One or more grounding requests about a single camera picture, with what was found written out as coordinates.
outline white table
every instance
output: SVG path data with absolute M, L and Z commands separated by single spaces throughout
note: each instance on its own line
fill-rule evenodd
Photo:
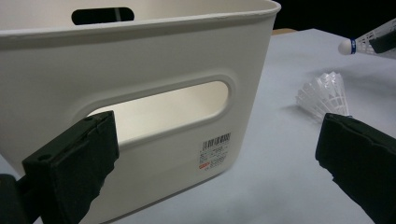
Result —
M 318 30 L 273 36 L 234 166 L 114 223 L 373 224 L 318 165 L 321 124 L 294 99 L 313 77 L 341 73 L 354 118 L 396 137 L 396 61 L 340 55 L 343 39 Z M 0 173 L 15 174 L 3 158 Z

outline barcode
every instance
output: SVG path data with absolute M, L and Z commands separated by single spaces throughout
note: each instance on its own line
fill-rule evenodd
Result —
M 231 136 L 231 133 L 226 133 L 222 136 L 210 139 L 203 143 L 202 150 L 205 150 L 209 147 L 215 147 L 215 146 L 220 145 L 224 142 L 230 141 L 230 136 Z

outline badminton shuttlecock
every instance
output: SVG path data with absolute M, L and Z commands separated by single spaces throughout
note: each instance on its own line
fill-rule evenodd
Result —
M 396 59 L 396 19 L 375 28 L 357 39 L 346 39 L 338 46 L 341 54 L 370 54 Z
M 349 116 L 344 80 L 334 72 L 324 73 L 305 83 L 298 90 L 296 101 L 318 120 L 323 120 L 326 113 Z

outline white shuttlecock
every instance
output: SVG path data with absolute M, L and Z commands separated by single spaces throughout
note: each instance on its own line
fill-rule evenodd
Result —
M 341 54 L 370 54 L 396 59 L 396 19 L 386 22 L 357 39 L 346 39 L 338 46 Z
M 326 113 L 349 116 L 344 80 L 331 72 L 315 77 L 298 90 L 297 105 L 322 121 Z

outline storage bin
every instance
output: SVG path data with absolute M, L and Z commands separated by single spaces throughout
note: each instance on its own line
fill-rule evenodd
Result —
M 75 25 L 92 8 L 121 22 Z M 220 174 L 242 145 L 279 10 L 269 0 L 2 1 L 1 154 L 23 175 L 28 155 L 114 109 L 120 158 L 84 223 Z

